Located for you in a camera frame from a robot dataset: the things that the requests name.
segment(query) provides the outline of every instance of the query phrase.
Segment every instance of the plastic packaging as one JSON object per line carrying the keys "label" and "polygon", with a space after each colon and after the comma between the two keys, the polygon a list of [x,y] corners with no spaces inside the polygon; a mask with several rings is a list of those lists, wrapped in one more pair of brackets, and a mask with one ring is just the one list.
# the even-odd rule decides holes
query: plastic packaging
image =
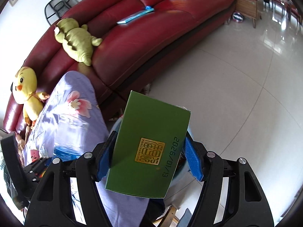
{"label": "plastic packaging", "polygon": [[57,130],[53,126],[45,126],[44,134],[40,134],[42,137],[37,137],[36,144],[39,147],[39,155],[41,158],[52,157],[54,152],[54,144]]}
{"label": "plastic packaging", "polygon": [[55,138],[54,156],[62,161],[74,160],[83,153],[83,142],[85,140],[89,124],[83,120],[70,115],[60,115],[58,131]]}

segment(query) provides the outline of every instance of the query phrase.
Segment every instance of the floral pattern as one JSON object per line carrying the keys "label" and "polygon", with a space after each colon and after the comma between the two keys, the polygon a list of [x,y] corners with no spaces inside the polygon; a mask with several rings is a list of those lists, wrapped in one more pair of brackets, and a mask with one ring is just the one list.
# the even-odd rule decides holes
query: floral pattern
{"label": "floral pattern", "polygon": [[90,118],[89,110],[91,103],[89,100],[80,98],[80,93],[76,90],[72,91],[68,96],[66,103],[68,105],[69,115],[78,117],[78,115]]}

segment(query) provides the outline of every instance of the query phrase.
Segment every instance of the lavender blanket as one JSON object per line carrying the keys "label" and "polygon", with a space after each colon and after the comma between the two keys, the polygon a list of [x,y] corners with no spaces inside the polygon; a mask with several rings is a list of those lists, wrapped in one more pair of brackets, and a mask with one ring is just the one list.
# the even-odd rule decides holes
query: lavender blanket
{"label": "lavender blanket", "polygon": [[[56,85],[37,119],[23,151],[25,166],[31,163],[31,149],[39,150],[40,156],[52,156],[60,114],[73,115],[89,123],[83,144],[84,152],[91,152],[98,143],[107,140],[109,133],[98,108],[93,86],[86,76],[71,71]],[[103,178],[96,186],[113,227],[139,226],[149,199],[106,190],[105,182],[106,178]],[[71,179],[71,185],[76,219],[85,223],[75,179]]]}

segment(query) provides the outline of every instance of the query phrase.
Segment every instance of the wooden cabinet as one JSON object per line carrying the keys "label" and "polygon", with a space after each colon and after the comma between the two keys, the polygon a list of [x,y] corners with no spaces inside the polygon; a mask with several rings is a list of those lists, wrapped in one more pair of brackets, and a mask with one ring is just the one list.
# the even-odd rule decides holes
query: wooden cabinet
{"label": "wooden cabinet", "polygon": [[256,28],[256,19],[262,19],[263,0],[237,0],[236,11],[245,17],[251,18],[254,28]]}

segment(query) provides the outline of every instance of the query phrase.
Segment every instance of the blue book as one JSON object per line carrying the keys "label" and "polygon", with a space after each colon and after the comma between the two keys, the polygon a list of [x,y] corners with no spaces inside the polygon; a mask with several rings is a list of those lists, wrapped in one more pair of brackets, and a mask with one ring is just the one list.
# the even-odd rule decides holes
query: blue book
{"label": "blue book", "polygon": [[137,13],[134,13],[120,21],[117,22],[117,24],[126,24],[127,22],[130,22],[131,20],[135,19],[135,18],[138,18],[146,13],[150,13],[152,11],[154,11],[155,9],[154,8],[149,8],[149,9],[146,9],[146,10],[142,10],[142,11],[139,11]]}

